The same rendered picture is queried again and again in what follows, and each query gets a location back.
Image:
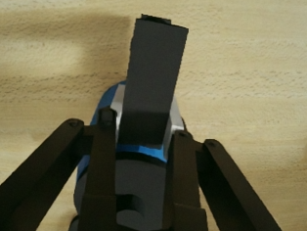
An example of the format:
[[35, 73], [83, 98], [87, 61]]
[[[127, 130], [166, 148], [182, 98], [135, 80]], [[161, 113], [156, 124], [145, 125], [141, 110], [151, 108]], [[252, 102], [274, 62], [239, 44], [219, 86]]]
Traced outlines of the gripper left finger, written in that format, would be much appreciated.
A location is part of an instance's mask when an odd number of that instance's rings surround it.
[[36, 231], [86, 155], [77, 231], [117, 231], [115, 149], [124, 91], [118, 84], [111, 106], [97, 110], [96, 124], [65, 120], [0, 185], [0, 231]]

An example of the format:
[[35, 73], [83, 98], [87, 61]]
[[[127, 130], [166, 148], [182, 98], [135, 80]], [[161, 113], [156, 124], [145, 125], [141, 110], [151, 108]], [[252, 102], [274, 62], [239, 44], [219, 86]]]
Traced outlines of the black round disc with center stud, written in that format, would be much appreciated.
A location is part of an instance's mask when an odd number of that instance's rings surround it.
[[71, 221], [69, 225], [68, 231], [77, 231], [78, 221], [79, 221], [79, 215], [73, 218], [73, 220]]

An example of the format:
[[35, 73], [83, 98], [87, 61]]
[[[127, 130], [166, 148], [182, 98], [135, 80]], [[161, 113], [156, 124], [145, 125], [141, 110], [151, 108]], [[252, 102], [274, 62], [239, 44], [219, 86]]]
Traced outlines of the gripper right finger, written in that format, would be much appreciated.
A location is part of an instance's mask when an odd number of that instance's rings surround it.
[[161, 229], [208, 231], [200, 187], [219, 231], [283, 231], [219, 141], [194, 143], [175, 94], [162, 149], [167, 164]]

